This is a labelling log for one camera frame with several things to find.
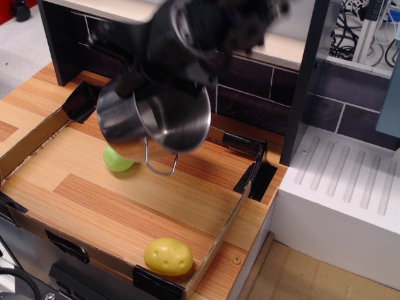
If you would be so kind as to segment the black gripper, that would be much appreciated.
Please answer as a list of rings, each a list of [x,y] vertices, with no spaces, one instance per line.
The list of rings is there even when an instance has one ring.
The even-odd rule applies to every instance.
[[[114,79],[120,97],[146,84],[214,86],[216,71],[208,64],[214,54],[205,25],[195,25],[185,12],[157,13],[147,23],[104,22],[89,37],[95,50],[126,67]]]

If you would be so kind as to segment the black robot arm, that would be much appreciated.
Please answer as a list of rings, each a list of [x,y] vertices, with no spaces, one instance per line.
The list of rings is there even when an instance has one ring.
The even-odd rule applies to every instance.
[[[289,8],[289,1],[166,1],[146,22],[101,23],[88,44],[125,63],[114,79],[120,97],[150,84],[214,86],[233,52],[263,45]]]

